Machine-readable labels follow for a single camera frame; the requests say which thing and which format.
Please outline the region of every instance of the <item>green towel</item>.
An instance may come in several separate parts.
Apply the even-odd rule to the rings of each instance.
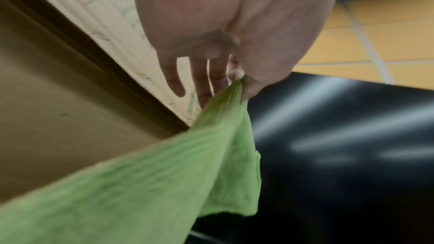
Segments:
[[[242,84],[184,134],[0,208],[0,244],[181,244],[198,216],[257,211],[261,179]]]

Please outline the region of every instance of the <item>black surface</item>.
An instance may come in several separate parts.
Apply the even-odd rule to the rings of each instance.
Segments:
[[[292,74],[249,102],[262,190],[224,243],[434,243],[434,92]]]

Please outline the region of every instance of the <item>tiled wall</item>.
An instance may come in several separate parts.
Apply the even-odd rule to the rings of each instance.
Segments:
[[[434,0],[336,4],[294,71],[434,89]]]

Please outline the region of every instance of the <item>hand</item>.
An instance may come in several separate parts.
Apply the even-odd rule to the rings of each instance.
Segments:
[[[335,0],[136,0],[145,34],[173,92],[176,60],[188,56],[201,107],[244,76],[243,100],[286,78],[306,54]]]

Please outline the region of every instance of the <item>green cloth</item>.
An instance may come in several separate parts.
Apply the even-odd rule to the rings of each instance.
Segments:
[[[257,211],[261,179],[242,84],[186,133],[0,208],[0,244],[180,244],[198,216]]]

